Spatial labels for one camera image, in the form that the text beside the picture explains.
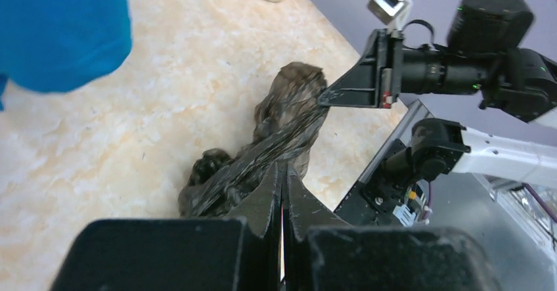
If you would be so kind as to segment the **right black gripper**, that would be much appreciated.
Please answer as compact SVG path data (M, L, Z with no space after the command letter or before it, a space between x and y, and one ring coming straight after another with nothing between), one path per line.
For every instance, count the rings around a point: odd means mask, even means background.
M391 108L401 92L403 34L375 29L361 58L326 88L320 106Z

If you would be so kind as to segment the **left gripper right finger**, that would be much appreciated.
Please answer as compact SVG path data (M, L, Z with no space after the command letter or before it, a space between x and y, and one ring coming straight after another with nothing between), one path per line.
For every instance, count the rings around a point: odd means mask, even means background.
M311 226L348 225L305 187L293 165L286 166L283 183L283 289L299 290L303 270L311 265L311 258L303 251Z

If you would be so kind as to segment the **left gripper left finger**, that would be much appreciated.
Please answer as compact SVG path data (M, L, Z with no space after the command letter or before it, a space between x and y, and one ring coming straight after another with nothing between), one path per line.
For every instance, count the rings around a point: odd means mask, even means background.
M280 288L281 188L282 171L275 162L256 189L228 213L242 224L235 290Z

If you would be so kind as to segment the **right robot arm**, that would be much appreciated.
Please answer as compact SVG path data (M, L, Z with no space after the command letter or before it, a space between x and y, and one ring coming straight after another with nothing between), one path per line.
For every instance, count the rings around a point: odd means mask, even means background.
M385 28L318 99L321 106L390 108L401 93L473 95L526 123L556 127L556 63L520 41L534 15L524 0L461 0L447 45L406 47L410 0L370 0ZM456 122L416 122L409 146L380 164L390 186L433 181L440 174L478 173L556 187L556 149L489 135Z

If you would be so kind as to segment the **blue t-shirt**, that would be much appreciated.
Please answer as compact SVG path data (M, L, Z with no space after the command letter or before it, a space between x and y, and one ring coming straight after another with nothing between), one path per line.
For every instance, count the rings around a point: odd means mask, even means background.
M133 44L128 0L1 0L1 86L67 93L117 70Z

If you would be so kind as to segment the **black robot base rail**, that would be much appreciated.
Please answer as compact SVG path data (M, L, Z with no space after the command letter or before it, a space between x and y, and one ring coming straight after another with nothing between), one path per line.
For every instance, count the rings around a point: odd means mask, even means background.
M403 162L413 125L431 117L430 111L420 101L409 105L402 120L336 206L334 213L337 216L352 225L411 227L422 222L425 201L419 201L416 208L411 208L408 195L410 190L417 189L425 198L427 182L416 181L406 187L397 186L384 172L382 164L397 153L400 153L400 161Z

